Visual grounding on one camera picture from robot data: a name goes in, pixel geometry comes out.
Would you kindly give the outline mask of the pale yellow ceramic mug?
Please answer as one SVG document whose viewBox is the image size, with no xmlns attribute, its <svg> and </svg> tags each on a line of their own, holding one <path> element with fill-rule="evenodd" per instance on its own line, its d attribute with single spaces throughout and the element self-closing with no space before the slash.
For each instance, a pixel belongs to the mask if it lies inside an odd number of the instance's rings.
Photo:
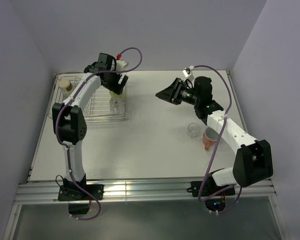
<svg viewBox="0 0 300 240">
<path fill-rule="evenodd" d="M 110 91 L 109 92 L 110 94 L 110 97 L 113 99 L 113 98 L 120 98 L 122 99 L 123 101 L 126 99 L 126 93 L 123 91 L 121 94 L 116 94 L 115 92 L 113 91 Z"/>
</svg>

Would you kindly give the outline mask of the large clear glass cup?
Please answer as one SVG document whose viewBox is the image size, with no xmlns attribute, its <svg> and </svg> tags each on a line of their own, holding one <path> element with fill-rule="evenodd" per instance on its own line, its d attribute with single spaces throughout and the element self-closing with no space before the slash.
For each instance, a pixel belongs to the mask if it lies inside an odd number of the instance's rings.
<svg viewBox="0 0 300 240">
<path fill-rule="evenodd" d="M 113 97 L 109 101 L 109 110 L 112 114 L 121 115 L 125 112 L 123 100 L 119 97 Z"/>
</svg>

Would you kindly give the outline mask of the small clear glass cup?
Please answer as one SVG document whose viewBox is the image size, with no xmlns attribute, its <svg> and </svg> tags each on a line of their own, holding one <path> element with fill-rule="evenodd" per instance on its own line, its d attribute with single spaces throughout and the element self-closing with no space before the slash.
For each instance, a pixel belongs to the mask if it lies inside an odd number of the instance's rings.
<svg viewBox="0 0 300 240">
<path fill-rule="evenodd" d="M 200 135 L 201 127 L 197 123 L 190 123 L 187 126 L 187 136 L 191 139 Z"/>
</svg>

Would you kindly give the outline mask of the orange ceramic mug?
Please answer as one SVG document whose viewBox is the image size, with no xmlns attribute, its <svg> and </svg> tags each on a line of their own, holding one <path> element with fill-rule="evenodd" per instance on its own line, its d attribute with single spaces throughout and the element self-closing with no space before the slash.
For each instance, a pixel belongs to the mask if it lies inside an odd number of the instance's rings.
<svg viewBox="0 0 300 240">
<path fill-rule="evenodd" d="M 211 147 L 213 147 L 216 144 L 218 137 L 219 134 L 215 130 L 213 130 L 210 127 L 207 127 L 204 130 L 203 137 L 202 137 L 202 143 L 204 145 L 204 149 L 208 151 Z"/>
</svg>

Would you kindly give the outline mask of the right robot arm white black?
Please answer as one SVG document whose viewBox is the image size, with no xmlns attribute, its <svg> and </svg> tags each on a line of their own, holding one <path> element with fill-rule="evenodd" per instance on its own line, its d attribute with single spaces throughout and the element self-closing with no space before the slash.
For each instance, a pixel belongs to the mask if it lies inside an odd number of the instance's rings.
<svg viewBox="0 0 300 240">
<path fill-rule="evenodd" d="M 188 88 L 184 81 L 176 78 L 170 86 L 155 95 L 174 105 L 182 102 L 193 105 L 196 116 L 214 130 L 235 153 L 233 167 L 209 173 L 204 189 L 217 195 L 224 187 L 239 185 L 245 188 L 272 177 L 274 170 L 270 144 L 249 135 L 229 118 L 224 109 L 213 100 L 212 91 L 212 80 L 199 76 L 195 78 L 193 88 Z"/>
</svg>

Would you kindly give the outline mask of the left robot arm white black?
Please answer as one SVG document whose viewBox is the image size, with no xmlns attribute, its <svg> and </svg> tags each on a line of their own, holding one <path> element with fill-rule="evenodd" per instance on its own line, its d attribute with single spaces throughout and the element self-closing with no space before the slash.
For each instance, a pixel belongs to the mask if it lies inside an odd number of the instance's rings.
<svg viewBox="0 0 300 240">
<path fill-rule="evenodd" d="M 83 109 L 100 87 L 120 95 L 128 81 L 122 75 L 128 63 L 122 55 L 100 53 L 98 60 L 88 65 L 73 92 L 52 106 L 53 131 L 63 147 L 66 172 L 62 178 L 58 200 L 75 201 L 90 197 L 82 161 L 82 142 L 87 133 Z"/>
</svg>

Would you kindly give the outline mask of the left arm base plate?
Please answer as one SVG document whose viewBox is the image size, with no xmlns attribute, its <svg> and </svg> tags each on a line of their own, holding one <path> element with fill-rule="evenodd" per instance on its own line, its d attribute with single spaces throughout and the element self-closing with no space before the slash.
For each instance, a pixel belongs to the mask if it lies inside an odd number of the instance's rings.
<svg viewBox="0 0 300 240">
<path fill-rule="evenodd" d="M 88 184 L 85 189 L 91 195 L 93 195 L 97 200 L 103 199 L 104 185 L 103 184 Z M 59 189 L 58 201 L 68 202 L 68 201 L 88 201 L 92 198 L 79 189 L 69 189 L 65 188 L 63 185 Z"/>
</svg>

